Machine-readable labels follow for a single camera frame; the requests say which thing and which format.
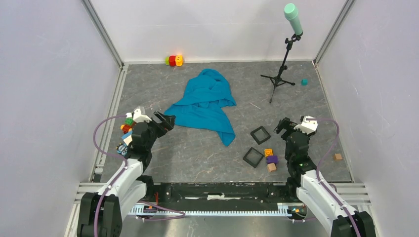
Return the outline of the black tripod microphone stand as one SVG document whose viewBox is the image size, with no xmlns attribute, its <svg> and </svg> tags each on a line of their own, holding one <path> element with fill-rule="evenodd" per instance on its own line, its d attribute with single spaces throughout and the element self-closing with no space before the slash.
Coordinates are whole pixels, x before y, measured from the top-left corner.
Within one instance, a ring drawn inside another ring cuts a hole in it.
<svg viewBox="0 0 419 237">
<path fill-rule="evenodd" d="M 284 56 L 284 58 L 282 60 L 282 64 L 279 67 L 278 74 L 276 76 L 271 77 L 271 76 L 267 76 L 267 75 L 260 75 L 263 78 L 270 79 L 271 83 L 273 84 L 273 91 L 272 91 L 271 98 L 269 100 L 269 103 L 270 104 L 272 103 L 273 96 L 274 96 L 274 93 L 275 93 L 275 90 L 276 90 L 277 87 L 279 87 L 279 86 L 281 86 L 283 84 L 290 84 L 292 86 L 295 86 L 295 83 L 294 82 L 290 82 L 290 81 L 287 81 L 287 80 L 282 79 L 282 73 L 285 70 L 288 69 L 288 67 L 286 65 L 286 61 L 287 61 L 287 57 L 289 55 L 289 52 L 291 51 L 291 49 L 293 47 L 293 43 L 296 42 L 296 41 L 300 41 L 302 35 L 303 35 L 303 33 L 301 33 L 300 35 L 293 34 L 291 38 L 286 38 L 285 39 L 286 53 L 285 53 L 285 56 Z"/>
</svg>

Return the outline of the green red orange toy stack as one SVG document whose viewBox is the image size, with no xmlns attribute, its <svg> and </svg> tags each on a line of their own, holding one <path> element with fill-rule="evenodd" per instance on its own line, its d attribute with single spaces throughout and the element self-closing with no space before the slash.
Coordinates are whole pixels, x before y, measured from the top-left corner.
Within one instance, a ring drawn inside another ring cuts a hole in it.
<svg viewBox="0 0 419 237">
<path fill-rule="evenodd" d="M 171 55 L 165 58 L 165 64 L 171 67 L 181 67 L 184 59 L 182 55 Z"/>
</svg>

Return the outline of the black square frame upper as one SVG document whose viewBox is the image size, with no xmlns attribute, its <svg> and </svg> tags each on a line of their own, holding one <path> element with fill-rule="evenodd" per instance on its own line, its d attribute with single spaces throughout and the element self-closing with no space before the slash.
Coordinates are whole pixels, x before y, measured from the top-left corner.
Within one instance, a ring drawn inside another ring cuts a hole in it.
<svg viewBox="0 0 419 237">
<path fill-rule="evenodd" d="M 262 143 L 266 142 L 267 140 L 271 138 L 271 135 L 265 129 L 264 126 L 260 126 L 257 129 L 253 130 L 250 133 L 250 135 L 256 141 L 258 145 L 261 145 Z"/>
</svg>

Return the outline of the mint green microphone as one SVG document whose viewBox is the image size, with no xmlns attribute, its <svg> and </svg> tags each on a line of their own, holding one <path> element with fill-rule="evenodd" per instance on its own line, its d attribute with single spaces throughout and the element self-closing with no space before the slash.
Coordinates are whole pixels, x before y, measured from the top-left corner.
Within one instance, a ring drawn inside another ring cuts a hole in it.
<svg viewBox="0 0 419 237">
<path fill-rule="evenodd" d="M 301 36 L 303 34 L 303 30 L 298 17 L 298 8 L 293 3 L 286 4 L 284 7 L 284 16 L 289 21 L 294 34 Z"/>
</svg>

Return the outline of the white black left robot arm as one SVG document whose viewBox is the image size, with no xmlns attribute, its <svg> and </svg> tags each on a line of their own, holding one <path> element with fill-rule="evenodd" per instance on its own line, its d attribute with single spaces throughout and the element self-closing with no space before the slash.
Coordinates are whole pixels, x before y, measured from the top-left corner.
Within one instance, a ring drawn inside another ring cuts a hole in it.
<svg viewBox="0 0 419 237">
<path fill-rule="evenodd" d="M 153 179 L 143 174 L 148 167 L 151 149 L 175 125 L 174 115 L 154 112 L 158 121 L 138 107 L 125 115 L 127 129 L 116 155 L 122 164 L 111 179 L 97 191 L 81 198 L 76 235 L 78 237 L 118 237 L 123 220 L 139 200 L 150 201 L 155 196 Z"/>
</svg>

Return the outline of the black square frame lower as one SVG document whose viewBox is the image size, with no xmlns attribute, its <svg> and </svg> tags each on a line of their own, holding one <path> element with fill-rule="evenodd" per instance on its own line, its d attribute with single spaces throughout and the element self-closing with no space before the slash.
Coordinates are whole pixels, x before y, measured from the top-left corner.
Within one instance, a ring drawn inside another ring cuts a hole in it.
<svg viewBox="0 0 419 237">
<path fill-rule="evenodd" d="M 251 167 L 257 168 L 257 166 L 260 164 L 263 158 L 264 154 L 251 147 L 244 155 L 243 161 L 245 161 Z"/>
</svg>

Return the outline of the brown wooden cube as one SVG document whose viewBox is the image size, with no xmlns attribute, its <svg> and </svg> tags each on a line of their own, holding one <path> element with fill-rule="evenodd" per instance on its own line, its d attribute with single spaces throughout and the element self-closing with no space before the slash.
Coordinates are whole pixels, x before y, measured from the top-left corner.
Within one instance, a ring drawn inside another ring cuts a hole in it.
<svg viewBox="0 0 419 237">
<path fill-rule="evenodd" d="M 333 155 L 334 160 L 338 161 L 338 160 L 343 160 L 343 157 L 341 154 L 334 154 Z"/>
</svg>

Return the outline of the purple toy block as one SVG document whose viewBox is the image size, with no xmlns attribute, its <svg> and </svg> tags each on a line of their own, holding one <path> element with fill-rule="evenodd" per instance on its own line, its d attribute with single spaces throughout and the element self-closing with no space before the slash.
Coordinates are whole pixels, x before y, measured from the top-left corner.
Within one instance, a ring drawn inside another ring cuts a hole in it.
<svg viewBox="0 0 419 237">
<path fill-rule="evenodd" d="M 278 159 L 278 157 L 277 157 L 277 156 L 275 156 L 275 155 L 272 155 L 272 156 L 267 156 L 267 157 L 266 157 L 266 163 L 267 163 L 267 164 L 271 164 L 271 163 L 273 163 L 273 164 L 277 164 L 277 163 L 278 163 L 278 161 L 279 161 L 279 159 Z"/>
</svg>

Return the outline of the black square frame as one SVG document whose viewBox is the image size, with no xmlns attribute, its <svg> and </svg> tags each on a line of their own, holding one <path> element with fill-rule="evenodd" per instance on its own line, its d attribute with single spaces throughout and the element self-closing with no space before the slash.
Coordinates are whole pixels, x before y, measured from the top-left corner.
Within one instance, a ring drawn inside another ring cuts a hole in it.
<svg viewBox="0 0 419 237">
<path fill-rule="evenodd" d="M 253 130 L 250 133 L 250 135 L 256 141 L 258 145 L 261 145 L 262 143 L 266 142 L 267 140 L 271 138 L 271 135 L 265 129 L 264 126 L 260 126 L 257 129 Z"/>
<path fill-rule="evenodd" d="M 260 164 L 263 158 L 264 154 L 251 147 L 244 155 L 243 161 L 245 161 L 251 167 L 257 168 L 257 166 Z"/>
</svg>

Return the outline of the colourful toy block train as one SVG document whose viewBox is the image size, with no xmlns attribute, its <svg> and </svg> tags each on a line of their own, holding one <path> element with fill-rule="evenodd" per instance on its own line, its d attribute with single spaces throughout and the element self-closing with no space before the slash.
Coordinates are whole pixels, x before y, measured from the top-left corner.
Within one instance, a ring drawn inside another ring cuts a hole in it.
<svg viewBox="0 0 419 237">
<path fill-rule="evenodd" d="M 120 130 L 123 134 L 127 134 L 132 131 L 132 128 L 135 126 L 136 122 L 133 120 L 133 113 L 127 113 L 124 124 L 120 126 Z"/>
</svg>

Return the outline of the orange toy block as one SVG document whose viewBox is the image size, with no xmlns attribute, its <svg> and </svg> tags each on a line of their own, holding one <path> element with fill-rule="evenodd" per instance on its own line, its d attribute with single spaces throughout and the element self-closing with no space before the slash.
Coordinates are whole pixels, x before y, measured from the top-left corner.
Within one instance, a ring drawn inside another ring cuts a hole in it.
<svg viewBox="0 0 419 237">
<path fill-rule="evenodd" d="M 272 149 L 264 149 L 264 156 L 265 157 L 269 157 L 273 155 L 273 150 Z"/>
</svg>

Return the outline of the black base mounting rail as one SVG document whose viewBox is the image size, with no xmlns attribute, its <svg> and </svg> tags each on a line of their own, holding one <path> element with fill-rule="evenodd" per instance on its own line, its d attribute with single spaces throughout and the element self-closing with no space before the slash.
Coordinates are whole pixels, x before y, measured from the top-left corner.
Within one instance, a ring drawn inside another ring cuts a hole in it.
<svg viewBox="0 0 419 237">
<path fill-rule="evenodd" d="M 274 211 L 278 205 L 303 205 L 282 182 L 155 183 L 143 200 L 179 211 Z"/>
</svg>

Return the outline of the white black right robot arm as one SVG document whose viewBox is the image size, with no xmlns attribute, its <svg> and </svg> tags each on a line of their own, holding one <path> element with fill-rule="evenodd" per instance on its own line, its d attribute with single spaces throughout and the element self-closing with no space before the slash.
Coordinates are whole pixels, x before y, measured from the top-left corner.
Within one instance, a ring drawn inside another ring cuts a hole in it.
<svg viewBox="0 0 419 237">
<path fill-rule="evenodd" d="M 318 120 L 303 116 L 300 121 L 296 123 L 283 118 L 274 129 L 286 143 L 284 157 L 290 174 L 286 197 L 303 202 L 331 237 L 375 237 L 372 216 L 356 210 L 341 198 L 308 154 L 309 141 L 317 132 Z"/>
</svg>

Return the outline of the tan wooden cube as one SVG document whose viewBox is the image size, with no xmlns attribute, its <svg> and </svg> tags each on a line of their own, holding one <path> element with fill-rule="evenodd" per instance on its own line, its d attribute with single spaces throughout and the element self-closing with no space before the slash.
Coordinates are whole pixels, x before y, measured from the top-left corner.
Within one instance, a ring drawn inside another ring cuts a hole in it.
<svg viewBox="0 0 419 237">
<path fill-rule="evenodd" d="M 276 171 L 277 170 L 276 164 L 275 163 L 267 164 L 267 170 L 268 170 L 268 172 Z"/>
</svg>

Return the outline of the teal blue cloth garment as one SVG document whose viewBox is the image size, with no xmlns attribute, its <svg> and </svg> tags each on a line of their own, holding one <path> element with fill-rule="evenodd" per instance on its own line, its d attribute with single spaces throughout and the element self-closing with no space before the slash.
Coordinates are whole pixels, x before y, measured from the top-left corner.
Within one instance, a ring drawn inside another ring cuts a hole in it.
<svg viewBox="0 0 419 237">
<path fill-rule="evenodd" d="M 183 97 L 164 114 L 175 116 L 175 125 L 214 131 L 229 146 L 236 135 L 223 108 L 236 105 L 228 80 L 214 69 L 204 69 L 188 80 Z"/>
</svg>

